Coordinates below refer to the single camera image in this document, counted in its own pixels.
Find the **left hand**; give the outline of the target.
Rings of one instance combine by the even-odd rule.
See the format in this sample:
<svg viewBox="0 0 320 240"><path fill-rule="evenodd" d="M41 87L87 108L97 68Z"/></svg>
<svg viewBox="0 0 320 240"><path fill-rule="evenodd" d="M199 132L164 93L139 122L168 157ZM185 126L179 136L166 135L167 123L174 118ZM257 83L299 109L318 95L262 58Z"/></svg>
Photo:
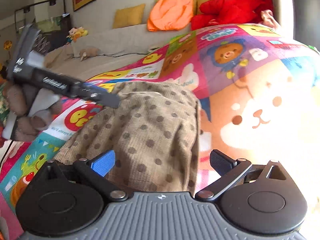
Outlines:
<svg viewBox="0 0 320 240"><path fill-rule="evenodd" d="M7 81L1 85L1 138L31 142L61 111L61 96Z"/></svg>

